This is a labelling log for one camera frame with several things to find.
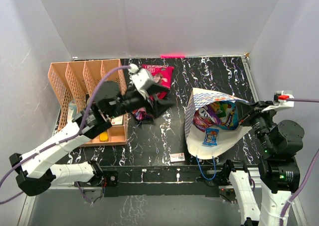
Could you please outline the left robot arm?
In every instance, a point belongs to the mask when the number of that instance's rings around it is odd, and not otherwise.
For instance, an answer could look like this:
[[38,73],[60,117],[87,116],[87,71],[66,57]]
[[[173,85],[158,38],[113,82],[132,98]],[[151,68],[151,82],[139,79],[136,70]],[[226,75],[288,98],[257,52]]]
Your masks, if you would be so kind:
[[148,110],[153,118],[161,116],[173,106],[172,102],[158,98],[161,92],[167,93],[169,89],[152,81],[144,84],[138,81],[124,95],[117,83],[100,82],[91,96],[92,104],[62,130],[33,151],[10,156],[10,163],[17,172],[18,187],[28,196],[36,196],[52,185],[72,182],[99,185],[103,170],[96,161],[80,164],[57,164],[57,161],[110,129],[113,118],[140,108]]

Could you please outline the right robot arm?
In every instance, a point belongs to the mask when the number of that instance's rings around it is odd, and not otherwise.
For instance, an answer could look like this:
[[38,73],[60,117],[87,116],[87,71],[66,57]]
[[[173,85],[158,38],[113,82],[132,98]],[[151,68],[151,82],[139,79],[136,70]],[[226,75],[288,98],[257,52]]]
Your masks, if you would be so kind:
[[227,160],[222,169],[222,179],[232,185],[241,214],[243,226],[285,226],[293,193],[300,183],[300,170],[295,155],[303,148],[304,129],[292,120],[273,123],[278,111],[294,107],[294,102],[284,100],[253,104],[236,102],[240,126],[251,127],[261,143],[263,155],[258,164],[262,188],[262,203],[255,200],[248,167],[238,161]]

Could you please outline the pink popcorn snack bag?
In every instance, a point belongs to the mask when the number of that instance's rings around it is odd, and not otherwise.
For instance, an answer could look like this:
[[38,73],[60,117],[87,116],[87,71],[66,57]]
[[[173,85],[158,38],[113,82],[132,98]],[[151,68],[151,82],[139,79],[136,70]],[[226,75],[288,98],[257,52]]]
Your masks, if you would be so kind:
[[143,64],[142,67],[148,70],[156,83],[168,88],[171,88],[171,79],[174,71],[173,66],[161,66],[161,65],[146,65]]

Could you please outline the checkered paper bag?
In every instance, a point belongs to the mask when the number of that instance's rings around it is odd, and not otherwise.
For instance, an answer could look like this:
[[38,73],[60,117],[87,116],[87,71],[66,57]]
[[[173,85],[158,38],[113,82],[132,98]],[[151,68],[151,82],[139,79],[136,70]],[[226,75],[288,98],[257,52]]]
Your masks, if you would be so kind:
[[218,91],[200,88],[193,88],[191,91],[185,112],[184,133],[187,150],[189,154],[194,157],[197,164],[200,164],[203,160],[211,160],[215,166],[215,158],[233,147],[251,129],[251,127],[238,125],[235,130],[224,130],[219,128],[217,125],[212,125],[209,128],[219,129],[217,146],[203,145],[202,143],[205,137],[205,131],[199,130],[193,124],[194,114],[201,107],[211,105],[213,102],[219,101],[232,101],[235,104],[236,102],[247,103],[246,100]]

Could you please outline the blue m&m packet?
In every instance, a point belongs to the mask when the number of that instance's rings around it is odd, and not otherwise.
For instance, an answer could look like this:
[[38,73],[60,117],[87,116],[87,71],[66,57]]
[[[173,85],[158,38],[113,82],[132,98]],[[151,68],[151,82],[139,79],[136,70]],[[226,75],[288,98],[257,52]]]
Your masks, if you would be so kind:
[[219,134],[219,129],[207,128],[205,130],[205,137],[202,144],[205,146],[217,146],[218,134]]

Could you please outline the colourful skittles bag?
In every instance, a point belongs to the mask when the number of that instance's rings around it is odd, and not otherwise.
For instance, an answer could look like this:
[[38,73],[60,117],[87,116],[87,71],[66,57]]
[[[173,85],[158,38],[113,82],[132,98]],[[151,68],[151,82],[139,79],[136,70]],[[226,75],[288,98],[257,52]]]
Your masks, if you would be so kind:
[[238,125],[238,115],[235,103],[232,101],[219,101],[211,104],[217,116],[216,125],[224,130],[235,130]]

